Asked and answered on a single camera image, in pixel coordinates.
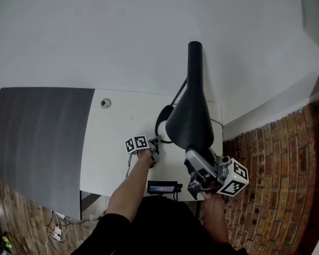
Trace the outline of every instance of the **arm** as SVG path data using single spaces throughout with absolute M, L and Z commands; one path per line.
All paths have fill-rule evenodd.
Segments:
M 138 207 L 142 201 L 151 161 L 151 151 L 138 152 L 139 160 L 136 162 L 129 176 L 113 192 L 108 203 L 107 214 L 119 214 L 130 222 L 136 216 Z
M 203 194 L 204 220 L 203 226 L 213 241 L 217 244 L 228 243 L 228 228 L 224 216 L 224 201 L 222 196 Z

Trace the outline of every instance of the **lamp shade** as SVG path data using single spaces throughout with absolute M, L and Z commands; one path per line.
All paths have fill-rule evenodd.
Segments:
M 165 124 L 171 141 L 183 149 L 202 151 L 214 141 L 211 118 L 203 92 L 202 44 L 188 45 L 187 88 Z

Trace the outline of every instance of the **person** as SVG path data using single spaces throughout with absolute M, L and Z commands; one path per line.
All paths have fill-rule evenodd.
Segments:
M 106 214 L 72 254 L 247 254 L 229 244 L 224 201 L 203 194 L 203 225 L 184 202 L 144 197 L 150 150 L 138 152 L 129 176 L 113 192 Z

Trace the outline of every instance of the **black sleeve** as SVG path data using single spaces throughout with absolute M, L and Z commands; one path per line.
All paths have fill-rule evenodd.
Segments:
M 111 255 L 127 238 L 131 227 L 130 221 L 121 215 L 106 214 L 98 222 L 91 235 L 72 254 Z
M 217 254 L 234 254 L 234 255 L 248 255 L 245 249 L 236 251 L 230 244 L 221 244 L 215 247 Z

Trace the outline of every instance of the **green object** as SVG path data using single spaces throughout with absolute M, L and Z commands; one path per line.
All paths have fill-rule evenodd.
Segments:
M 11 249 L 12 245 L 6 236 L 2 236 L 2 240 L 6 243 L 6 247 Z

